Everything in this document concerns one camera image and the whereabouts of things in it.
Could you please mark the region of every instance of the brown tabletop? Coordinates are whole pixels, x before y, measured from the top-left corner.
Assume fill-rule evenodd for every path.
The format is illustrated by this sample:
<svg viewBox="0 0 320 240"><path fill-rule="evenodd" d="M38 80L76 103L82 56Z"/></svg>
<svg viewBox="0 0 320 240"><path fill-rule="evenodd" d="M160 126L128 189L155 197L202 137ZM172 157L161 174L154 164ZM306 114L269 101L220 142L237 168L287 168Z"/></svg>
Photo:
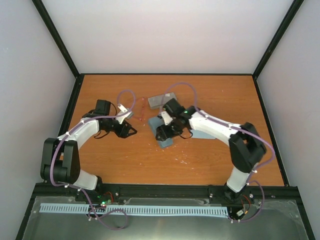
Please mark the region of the brown tabletop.
<svg viewBox="0 0 320 240"><path fill-rule="evenodd" d="M163 94L177 82L188 82L196 88L199 108L232 123L250 122L261 137L271 142L251 76L86 75L70 127L95 108L97 99L116 105L117 95L124 89L131 89L139 99L133 112L140 117L142 97ZM172 92L184 107L193 105L193 92L188 86L176 86ZM129 108L133 97L124 93L120 102ZM104 183L223 185L233 168L229 147L217 139L175 137L172 146L161 149L148 126L148 119L158 112L151 110L147 101L142 121L127 120L138 131L136 135L123 139L111 132L102 139L91 137L79 151L81 168L102 177ZM270 155L268 150L262 161ZM284 185L276 159L260 168L252 179L264 186Z"/></svg>

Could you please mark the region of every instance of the white wall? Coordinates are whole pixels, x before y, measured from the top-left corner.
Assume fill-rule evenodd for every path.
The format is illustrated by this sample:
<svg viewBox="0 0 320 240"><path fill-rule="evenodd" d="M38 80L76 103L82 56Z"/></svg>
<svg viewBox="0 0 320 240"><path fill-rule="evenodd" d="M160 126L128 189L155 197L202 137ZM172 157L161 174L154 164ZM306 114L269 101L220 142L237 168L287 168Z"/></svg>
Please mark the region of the white wall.
<svg viewBox="0 0 320 240"><path fill-rule="evenodd" d="M320 239L320 1L304 1L258 84L290 184Z"/></svg>
<svg viewBox="0 0 320 240"><path fill-rule="evenodd" d="M0 1L0 239L14 239L74 77L31 0Z"/></svg>
<svg viewBox="0 0 320 240"><path fill-rule="evenodd" d="M81 73L254 72L293 0L43 0Z"/></svg>

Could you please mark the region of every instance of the blue sponge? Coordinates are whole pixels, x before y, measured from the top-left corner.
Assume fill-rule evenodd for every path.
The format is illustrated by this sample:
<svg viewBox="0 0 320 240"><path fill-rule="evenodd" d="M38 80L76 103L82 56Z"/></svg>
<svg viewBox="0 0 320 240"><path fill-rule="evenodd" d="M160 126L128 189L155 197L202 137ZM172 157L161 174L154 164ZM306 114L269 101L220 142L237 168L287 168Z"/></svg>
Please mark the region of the blue sponge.
<svg viewBox="0 0 320 240"><path fill-rule="evenodd" d="M159 117L155 116L155 117L149 118L148 124L152 130L153 135L156 136L157 127L161 126L162 124L165 124L165 122L162 118L160 119ZM172 140L172 138L168 138L165 141L157 141L157 142L158 142L160 148L162 148L162 149L170 147L172 144L174 144L174 141Z"/></svg>

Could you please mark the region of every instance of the black metal frame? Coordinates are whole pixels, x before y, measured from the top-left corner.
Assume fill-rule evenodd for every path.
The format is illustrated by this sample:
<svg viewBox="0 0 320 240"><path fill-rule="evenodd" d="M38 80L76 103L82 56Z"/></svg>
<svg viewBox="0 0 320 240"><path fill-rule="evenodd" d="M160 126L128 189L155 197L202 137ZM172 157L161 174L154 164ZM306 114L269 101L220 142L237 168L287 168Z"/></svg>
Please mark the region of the black metal frame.
<svg viewBox="0 0 320 240"><path fill-rule="evenodd" d="M86 73L80 74L71 58L71 56L68 53L68 50L66 46L64 45L56 27L54 26L54 23L52 22L44 4L41 0L32 0L34 3L36 9L38 10L40 16L42 17L45 25L47 26L50 34L52 35L52 38L56 42L59 50L61 51L66 63L68 64L70 70L72 71L74 77L75 77L75 83L72 90L71 97L69 99L63 121L61 124L61 128L59 131L59 135L62 135L65 133L70 125L72 115L77 103L77 99L79 96L79 92L81 90L81 86L84 80L84 77ZM282 20L278 30L276 31L274 37L272 38L268 48L266 49L264 55L262 56L258 66L256 67L253 74L229 74L229 73L203 73L203 74L192 74L192 73L88 73L90 75L96 74L96 75L200 75L200 76L221 76L221 75L236 75L236 76L252 76L254 86L260 101L260 105L263 111L263 115L266 121L266 125L270 134L270 138L272 141L272 145L274 147L276 158L278 161L278 165L280 168L281 176L284 182L285 186L264 186L264 193L266 199L273 199L274 197L276 199L280 200L295 200L298 209L301 215L301 218L304 223L304 227L306 229L307 235L310 240L315 239L315 236L313 234L313 231L311 229L311 225L308 220L308 216L306 214L303 202L300 197L300 193L298 191L297 187L291 187L289 185L289 181L286 175L286 171L283 166L283 162L281 160L281 156L279 153L279 149L276 143L276 139L274 136L274 133L272 131L272 127L268 118L268 114L263 102L263 98L260 93L260 89L257 83L258 77L260 73L262 72L264 66L267 64L270 56L272 55L274 49L280 42L282 36L284 35L285 31L287 30L289 24L293 20L294 16L298 12L300 6L304 0L294 0L287 11L284 19ZM236 206L238 203L228 203L225 202L223 199L218 198L208 198L210 193L215 193L216 191L221 191L221 188L223 186L185 186L185 185L144 185L144 184L136 184L136 185L128 185L128 184L103 184L103 187L105 189L108 189L113 195L116 196L115 193L118 193L118 196L116 196L115 200L119 203L123 202L123 200L129 199L129 198L175 198L175 199L209 199L210 203L218 203L222 204L226 207L232 207ZM261 192L258 187L255 186L249 186L246 188L246 191L251 192L254 194L256 198L261 197ZM64 188L64 187L53 187L51 184L48 183L37 183L34 191L32 193L32 196L30 198L30 202L28 204L28 207L26 209L23 221L21 223L18 235L16 237L17 240L22 239L24 235L24 231L26 229L28 219L31 213L31 209L33 207L35 197L37 196L75 196L77 200L79 201L87 201L83 195L79 194L75 189L72 188ZM98 203L97 194L93 191L89 192L89 196L92 198L93 202Z"/></svg>

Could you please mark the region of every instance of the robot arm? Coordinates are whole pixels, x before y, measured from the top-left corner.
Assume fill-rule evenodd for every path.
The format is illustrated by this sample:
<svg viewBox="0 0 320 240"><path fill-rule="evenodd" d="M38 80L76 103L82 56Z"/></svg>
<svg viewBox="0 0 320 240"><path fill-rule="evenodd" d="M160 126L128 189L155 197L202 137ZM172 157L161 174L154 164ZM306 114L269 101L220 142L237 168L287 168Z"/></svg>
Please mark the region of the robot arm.
<svg viewBox="0 0 320 240"><path fill-rule="evenodd" d="M82 121L98 116L107 116L110 112L109 101L98 100L94 110L85 114ZM50 180L50 167L54 152L59 142L67 136L60 148L57 159L53 166L53 178L57 182L73 184L77 187L95 190L97 184L102 182L101 178L89 174L80 168L79 149L93 135L99 131L114 132L119 138L127 138L137 133L137 131L125 121L132 115L121 104L118 106L121 110L118 115L127 114L115 118L93 119L82 124L72 134L63 134L57 138L48 138L44 142L42 152L42 162L40 175L44 180Z"/></svg>
<svg viewBox="0 0 320 240"><path fill-rule="evenodd" d="M242 128L258 135L255 127L248 122L244 125L230 123L200 110L206 116L204 117L193 106L185 109L175 99L168 101L163 106L163 109L161 117L164 120L164 125L157 128L156 140L164 141L168 138L179 136L183 133L183 129L187 128L188 130L194 129L210 134L229 146L234 167L226 182L225 196L230 200L236 198L238 193L245 187L255 165L260 162L266 153L266 147L254 137L208 120L208 118L216 119L227 125Z"/></svg>

